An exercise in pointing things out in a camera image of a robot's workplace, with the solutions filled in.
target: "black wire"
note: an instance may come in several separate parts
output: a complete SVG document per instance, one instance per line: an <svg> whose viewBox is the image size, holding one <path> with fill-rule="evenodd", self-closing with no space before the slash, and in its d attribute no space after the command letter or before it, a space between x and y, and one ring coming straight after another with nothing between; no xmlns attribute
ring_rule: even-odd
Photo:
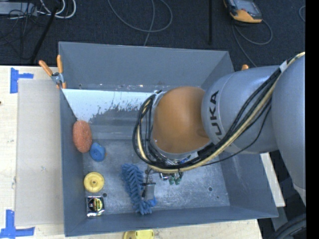
<svg viewBox="0 0 319 239"><path fill-rule="evenodd" d="M261 114L266 110L266 108L267 108L269 105L270 105L270 101L269 101L269 102L267 103L267 105L263 108L263 111L262 111L262 112L260 113L260 115L254 120L254 122L249 125L249 127L251 127L251 126L259 119L259 117L261 116ZM261 134L261 131L262 131L263 127L264 127L264 124L265 124L265 121L266 121L266 118L267 118L267 116L268 116L268 114L269 114L270 109L271 109L271 106L268 108L267 113L266 113L266 115L265 115L265 117L264 117L264 120L263 120L263 122L262 122L262 125L261 125L261 127L260 127L260 130L259 130L259 132L258 132L256 138L252 141L251 144L249 144L249 145L246 146L245 148L241 149L240 151L238 151L238 152L236 152L236 153L234 153L234 154L232 154L232 155L230 155L230 156L228 156L228 157L226 157L226 158L220 159L220 160L218 160L218 161L210 162L210 163L204 164L204 165L202 165L202 166L211 165L211 164L216 164L216 163L219 163L219 162L221 162L221 161L227 160L227 159L229 159L229 158L231 158L231 157L233 157L233 156L236 156L236 155L239 154L240 152L242 152L242 151L248 149L251 145L253 145L253 144L257 141L257 139L259 138L259 136L260 136L260 134Z"/></svg>
<svg viewBox="0 0 319 239"><path fill-rule="evenodd" d="M146 37L146 40L145 40L145 42L144 42L144 46L146 46L146 43L147 43L148 38L149 38L149 36L150 36L150 33L160 32L160 31L163 31L163 30L167 29L167 28L171 25L172 20L173 20L173 14L172 14L172 11L171 11L170 7L168 6L168 4L167 4L164 0L159 0L159 1L161 1L162 3L164 3L165 6L168 8L169 13L170 13L170 20L169 20L169 23L168 23L165 27L163 27L163 28L161 28L161 29L153 30L152 27L153 27L154 20L155 20L155 4L154 4L154 0L151 0L151 1L152 1L152 6L153 6L153 17L152 17L152 22L151 22L151 26L150 26L149 30L145 30L145 29L141 29L141 28L138 28L138 27L134 27L134 26L128 24L127 22L125 22L125 21L117 14L117 12L115 11L115 9L114 9L113 6L111 5L110 0L107 0L107 1L108 1L108 4L109 4L109 6L110 6L112 12L116 15L116 17L117 17L121 22L123 22L125 25L129 26L129 27L132 28L132 29L135 29L135 30L138 30L138 31L141 31L141 32L146 32L146 33L148 33L148 35L147 35L147 37Z"/></svg>
<svg viewBox="0 0 319 239"><path fill-rule="evenodd" d="M302 17L302 15L301 15L301 11L302 11L303 8L306 8L306 6L304 5L304 6L300 7L300 9L299 9L299 17L303 20L303 22L306 22L306 19L304 17Z"/></svg>

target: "yellow object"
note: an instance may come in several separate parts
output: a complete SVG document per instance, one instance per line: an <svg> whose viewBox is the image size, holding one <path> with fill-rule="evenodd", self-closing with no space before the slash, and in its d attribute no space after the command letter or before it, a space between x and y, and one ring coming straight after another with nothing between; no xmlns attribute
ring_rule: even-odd
<svg viewBox="0 0 319 239"><path fill-rule="evenodd" d="M154 232L149 230L128 231L124 233L123 239L153 239Z"/></svg>
<svg viewBox="0 0 319 239"><path fill-rule="evenodd" d="M247 69L249 69L249 66L246 64L241 67L241 70L247 70Z"/></svg>
<svg viewBox="0 0 319 239"><path fill-rule="evenodd" d="M87 191L96 193L104 186L104 178L98 172L88 173L84 178L84 187Z"/></svg>

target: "gray bin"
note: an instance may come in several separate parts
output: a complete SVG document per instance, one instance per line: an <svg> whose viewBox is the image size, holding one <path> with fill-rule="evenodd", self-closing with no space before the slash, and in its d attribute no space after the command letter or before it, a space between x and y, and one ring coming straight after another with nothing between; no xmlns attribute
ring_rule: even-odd
<svg viewBox="0 0 319 239"><path fill-rule="evenodd" d="M215 80L233 72L227 51L60 42L59 54L68 89L152 92L195 86L206 90ZM77 118L71 106L61 91L67 237L278 216L261 157L252 154L239 154L185 172L180 185L169 185L154 174L158 203L153 213L136 214L120 173L124 163L136 163L142 171L147 167L132 146L137 111L115 109L94 117L90 122L93 141L105 146L108 154L102 162L95 162L73 144L72 127ZM94 218L86 215L86 197L92 194L83 185L85 175L92 171L105 178L103 189L94 195L107 193L104 215Z"/></svg>

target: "blue scrub brush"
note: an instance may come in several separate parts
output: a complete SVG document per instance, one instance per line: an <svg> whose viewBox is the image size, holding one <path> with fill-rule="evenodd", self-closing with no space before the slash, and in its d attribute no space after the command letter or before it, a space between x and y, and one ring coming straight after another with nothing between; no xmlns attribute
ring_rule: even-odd
<svg viewBox="0 0 319 239"><path fill-rule="evenodd" d="M157 201L154 197L151 200L145 201L142 198L143 187L143 172L134 164L122 165L122 179L125 183L125 190L130 195L133 209L136 213L151 214L152 207Z"/></svg>

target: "cable on floor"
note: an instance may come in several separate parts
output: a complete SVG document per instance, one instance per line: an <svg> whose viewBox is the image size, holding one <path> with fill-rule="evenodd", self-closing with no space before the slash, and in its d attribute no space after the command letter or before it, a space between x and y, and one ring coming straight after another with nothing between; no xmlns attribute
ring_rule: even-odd
<svg viewBox="0 0 319 239"><path fill-rule="evenodd" d="M129 27L132 28L132 29L135 29L135 30L138 30L138 31L141 31L141 32L146 32L146 33L148 33L148 35L147 35L147 37L146 37L146 40L145 40L145 42L144 42L144 46L146 46L146 43L147 43L147 40L148 40L148 38L149 38L150 33L156 33L156 32L164 31L165 29L167 29L167 28L171 25L172 20L173 20L173 13L172 13L172 11L171 11L169 5L168 5L164 0L159 0L159 1L161 1L162 3L164 3L164 5L168 8L169 13L170 13L170 20L169 20L169 23L168 23L165 27L163 27L163 28L161 28L161 29L156 29L156 30L152 29L153 23L154 23L154 19L155 19L155 4L154 4L154 1L151 0L151 1L152 1L152 5L153 5L153 17L152 17L151 26L150 26L149 29L141 29L141 28L135 27L135 26L133 26L133 25L127 23L126 21L124 21L124 20L118 15L118 13L115 11L115 9L113 8L113 6L111 5L110 0L107 0L107 1L108 1L108 4L109 4L109 6L110 6L112 12L116 15L116 17L117 17L121 22L123 22L125 25L129 26Z"/></svg>

